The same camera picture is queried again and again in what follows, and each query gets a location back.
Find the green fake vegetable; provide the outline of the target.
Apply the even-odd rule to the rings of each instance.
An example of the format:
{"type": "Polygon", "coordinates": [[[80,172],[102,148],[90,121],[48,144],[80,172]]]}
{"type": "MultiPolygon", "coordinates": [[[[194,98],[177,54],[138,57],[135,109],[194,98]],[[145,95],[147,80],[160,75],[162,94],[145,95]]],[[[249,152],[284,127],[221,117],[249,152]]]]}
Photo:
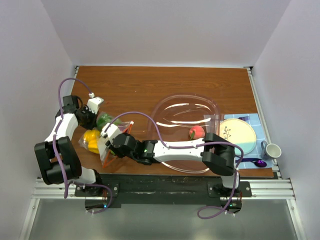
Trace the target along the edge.
{"type": "Polygon", "coordinates": [[[110,123],[114,119],[113,116],[107,114],[107,113],[101,113],[97,119],[96,119],[96,128],[98,131],[102,131],[103,127],[110,123]]]}

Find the yellow fake bell pepper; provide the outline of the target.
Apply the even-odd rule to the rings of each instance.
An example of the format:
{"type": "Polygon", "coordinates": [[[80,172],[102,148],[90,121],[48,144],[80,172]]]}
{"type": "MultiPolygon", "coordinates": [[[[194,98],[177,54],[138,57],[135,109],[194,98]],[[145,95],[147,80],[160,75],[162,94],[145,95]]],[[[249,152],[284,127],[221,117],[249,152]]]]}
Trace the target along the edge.
{"type": "Polygon", "coordinates": [[[98,141],[100,132],[97,129],[86,130],[83,135],[84,147],[92,153],[99,154],[98,141]]]}

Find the clear zip top bag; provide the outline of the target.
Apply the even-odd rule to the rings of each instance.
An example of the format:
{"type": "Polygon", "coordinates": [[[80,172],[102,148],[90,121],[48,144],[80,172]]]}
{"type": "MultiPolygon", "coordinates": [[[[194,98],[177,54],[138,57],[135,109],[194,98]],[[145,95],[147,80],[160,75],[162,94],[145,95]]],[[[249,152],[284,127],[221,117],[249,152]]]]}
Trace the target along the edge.
{"type": "MultiPolygon", "coordinates": [[[[84,134],[79,139],[78,144],[82,148],[86,149],[85,145],[83,143],[83,136],[84,136],[84,134]]],[[[107,143],[108,140],[109,140],[108,137],[101,137],[100,136],[100,138],[98,140],[98,144],[97,144],[98,145],[98,150],[99,150],[99,154],[97,154],[97,155],[100,156],[100,160],[101,160],[103,168],[106,168],[108,165],[110,165],[114,160],[116,160],[118,158],[111,150],[109,150],[107,148],[106,143],[107,143]]]]}

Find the red fake tomato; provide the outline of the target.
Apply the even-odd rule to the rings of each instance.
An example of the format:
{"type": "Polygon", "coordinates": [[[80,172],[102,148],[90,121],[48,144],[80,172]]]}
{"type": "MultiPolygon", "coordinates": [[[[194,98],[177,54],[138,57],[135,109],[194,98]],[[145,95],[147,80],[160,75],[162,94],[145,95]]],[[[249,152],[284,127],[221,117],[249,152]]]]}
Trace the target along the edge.
{"type": "Polygon", "coordinates": [[[197,140],[204,138],[206,135],[205,130],[200,125],[195,125],[189,130],[189,139],[197,140]]]}

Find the green fake grapes bunch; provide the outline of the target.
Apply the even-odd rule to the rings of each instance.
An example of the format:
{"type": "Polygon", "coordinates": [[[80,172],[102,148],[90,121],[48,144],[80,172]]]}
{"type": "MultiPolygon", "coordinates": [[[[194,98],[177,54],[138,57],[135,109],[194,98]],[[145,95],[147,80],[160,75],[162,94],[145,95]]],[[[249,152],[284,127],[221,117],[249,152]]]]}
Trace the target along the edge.
{"type": "Polygon", "coordinates": [[[113,124],[116,125],[118,128],[122,128],[125,125],[124,122],[120,119],[116,119],[113,124]]]}

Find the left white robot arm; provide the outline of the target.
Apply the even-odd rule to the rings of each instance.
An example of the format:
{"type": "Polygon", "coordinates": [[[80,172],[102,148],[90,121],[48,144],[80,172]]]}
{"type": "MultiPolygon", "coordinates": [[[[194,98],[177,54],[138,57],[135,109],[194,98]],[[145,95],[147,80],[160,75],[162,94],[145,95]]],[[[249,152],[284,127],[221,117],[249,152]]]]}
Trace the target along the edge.
{"type": "Polygon", "coordinates": [[[103,99],[91,93],[87,104],[76,95],[67,95],[59,100],[55,125],[50,135],[34,146],[41,178],[47,185],[64,184],[64,197],[68,196],[70,184],[83,188],[84,193],[99,196],[104,191],[100,174],[94,169],[82,167],[72,144],[77,127],[93,130],[103,99]]]}

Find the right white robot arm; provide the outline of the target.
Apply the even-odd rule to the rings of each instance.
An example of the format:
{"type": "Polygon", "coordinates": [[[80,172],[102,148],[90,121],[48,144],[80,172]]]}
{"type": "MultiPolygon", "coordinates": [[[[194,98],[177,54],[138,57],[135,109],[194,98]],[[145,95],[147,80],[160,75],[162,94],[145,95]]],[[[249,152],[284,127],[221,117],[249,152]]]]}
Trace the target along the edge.
{"type": "Polygon", "coordinates": [[[128,157],[147,166],[170,161],[201,162],[221,177],[222,189],[227,196],[233,197],[241,190],[235,163],[235,149],[241,148],[214,133],[196,140],[176,142],[139,141],[128,133],[121,133],[107,140],[106,147],[119,158],[128,157]]]}

